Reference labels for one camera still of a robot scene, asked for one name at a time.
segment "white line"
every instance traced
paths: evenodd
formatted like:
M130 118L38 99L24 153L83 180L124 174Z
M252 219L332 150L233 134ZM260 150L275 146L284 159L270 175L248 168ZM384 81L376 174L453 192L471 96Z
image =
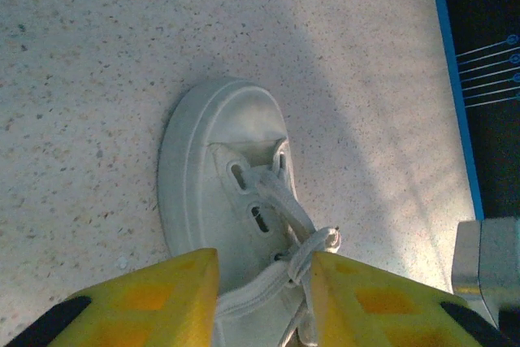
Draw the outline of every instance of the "white line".
M491 91L490 93L480 93L478 95L472 95L470 97L464 97L464 100L471 99L471 98L483 97L485 95L492 95L494 93L505 93L506 91L511 91L513 89L520 89L520 85L517 85L516 87L511 87L510 89L499 89L497 91Z
M467 72L471 72L471 71L476 71L477 69L482 69L482 68L487 68L487 67L492 67L493 65L498 65L498 64L503 64L503 63L508 63L510 60L507 59L507 60L503 60L503 61L498 61L496 63L491 63L491 64L488 64L488 65L482 65L480 67L475 67L475 68L470 68L470 69L466 69L465 71L462 71L462 72L458 72L459 75L462 75L463 73L467 73Z
M469 52L464 52L464 53L457 54L457 57L463 56L464 54L470 54L470 53L478 52L479 50L492 48L493 46L497 46L497 45L500 45L500 44L505 44L506 42L507 41L497 42L496 44L491 44L491 45L488 45L488 46L483 46L482 48L473 49L473 50L470 50Z
M483 85L475 85L473 87L467 87L462 89L462 91L470 91L471 89L479 89L480 87L486 87L487 85L498 85L499 83L504 83L505 81L513 81L513 79L503 79L498 81L492 81L491 83L484 83Z
M468 64L468 63L473 63L474 61L479 61L479 60L482 60L482 59L487 59L488 57L496 56L496 55L498 55L498 54L507 53L507 52L510 52L510 51L512 51L512 50L516 50L516 49L518 49L518 47L516 47L516 48L511 48L511 49L507 49L507 50L502 50L501 52L496 52L496 53L488 54L488 55L486 55L486 56L479 57L478 59L473 59L473 60L463 61L462 63L459 63L458 65L464 65L464 64Z
M475 103L474 105L466 106L466 109L470 107L476 107L476 106L484 106L484 105L491 105L492 103L498 103L498 102L504 102L504 101L510 101L512 99L520 99L519 97L511 97L511 98L504 98L504 99L496 99L495 101L489 101L489 102L482 102L482 103Z
M515 68L510 68L510 69L504 69L503 71L497 71L497 72L487 73L486 75L481 75L481 76L471 77L471 78L469 78L469 79L461 80L461 83L464 83L465 81L475 80L475 79L482 79L483 77L488 77L488 76L498 75L499 73L504 73L504 72L514 71L515 69L520 69L520 67L515 67Z

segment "gray metal object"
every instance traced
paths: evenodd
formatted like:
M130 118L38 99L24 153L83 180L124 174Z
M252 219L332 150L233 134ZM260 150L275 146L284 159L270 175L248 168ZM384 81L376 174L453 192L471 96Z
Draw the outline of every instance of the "gray metal object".
M520 308L520 220L460 223L452 286L494 327L499 327L500 310Z

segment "floor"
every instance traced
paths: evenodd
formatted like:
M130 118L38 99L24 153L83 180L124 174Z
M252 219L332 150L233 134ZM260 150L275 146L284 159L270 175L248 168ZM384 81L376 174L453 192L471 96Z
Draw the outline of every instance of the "floor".
M243 76L279 100L297 191L341 254L450 289L474 218L434 0L0 0L0 344L167 257L172 107Z

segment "black panel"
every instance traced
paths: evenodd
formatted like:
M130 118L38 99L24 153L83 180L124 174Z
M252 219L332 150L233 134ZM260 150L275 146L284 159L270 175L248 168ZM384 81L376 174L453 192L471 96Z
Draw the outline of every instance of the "black panel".
M520 0L446 2L484 215L520 215Z
M520 309L501 310L498 323L502 333L520 343Z

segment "white shoelace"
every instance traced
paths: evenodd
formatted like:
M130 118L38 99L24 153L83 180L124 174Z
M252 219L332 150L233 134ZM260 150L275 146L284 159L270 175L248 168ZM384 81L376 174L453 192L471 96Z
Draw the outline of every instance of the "white shoelace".
M317 346L317 336L310 296L310 265L314 251L336 253L340 248L341 235L337 229L322 228L316 231L307 213L300 206L286 185L286 172L280 170L277 176L273 171L261 175L245 173L245 179L256 185L260 197L270 203L283 216L294 231L295 243L278 261L273 262L247 285L225 293L219 297L215 318L233 319L252 313L266 304L283 288L300 285L305 293L303 302L278 344L285 347L303 320L310 316L310 329L305 343Z

